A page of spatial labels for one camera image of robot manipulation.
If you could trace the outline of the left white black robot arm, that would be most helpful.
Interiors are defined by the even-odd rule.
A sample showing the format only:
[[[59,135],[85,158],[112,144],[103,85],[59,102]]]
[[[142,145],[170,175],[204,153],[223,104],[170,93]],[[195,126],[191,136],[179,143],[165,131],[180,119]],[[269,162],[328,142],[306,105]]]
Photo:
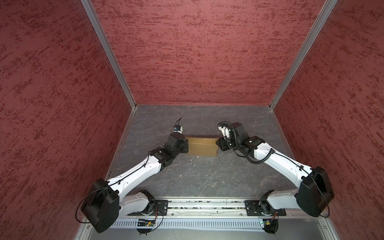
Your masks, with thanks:
[[[155,198],[148,191],[135,195],[130,195],[130,192],[146,179],[170,166],[179,154],[186,154],[188,150],[186,137],[180,131],[173,132],[164,147],[150,151],[135,167],[109,180],[96,180],[77,208],[87,219],[85,223],[91,224],[97,233],[102,233],[118,217],[139,212],[151,214]]]

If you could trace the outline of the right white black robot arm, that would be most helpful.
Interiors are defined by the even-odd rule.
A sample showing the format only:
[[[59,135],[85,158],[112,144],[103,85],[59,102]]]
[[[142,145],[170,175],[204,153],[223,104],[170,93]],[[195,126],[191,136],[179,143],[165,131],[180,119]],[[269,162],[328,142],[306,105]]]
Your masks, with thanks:
[[[335,194],[325,169],[312,168],[277,151],[265,140],[252,136],[242,124],[220,122],[222,137],[216,144],[221,151],[233,150],[240,158],[254,165],[266,164],[295,186],[292,190],[266,192],[259,200],[257,209],[264,216],[272,216],[279,210],[300,209],[311,217],[321,217],[330,211]]]

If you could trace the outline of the brown cardboard box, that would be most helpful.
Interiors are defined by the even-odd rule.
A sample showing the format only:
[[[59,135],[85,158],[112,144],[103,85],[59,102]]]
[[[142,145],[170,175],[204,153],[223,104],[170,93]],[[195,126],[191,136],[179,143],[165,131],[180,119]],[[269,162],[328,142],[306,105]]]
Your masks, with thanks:
[[[188,140],[188,155],[216,157],[219,146],[216,144],[218,138],[186,137]]]

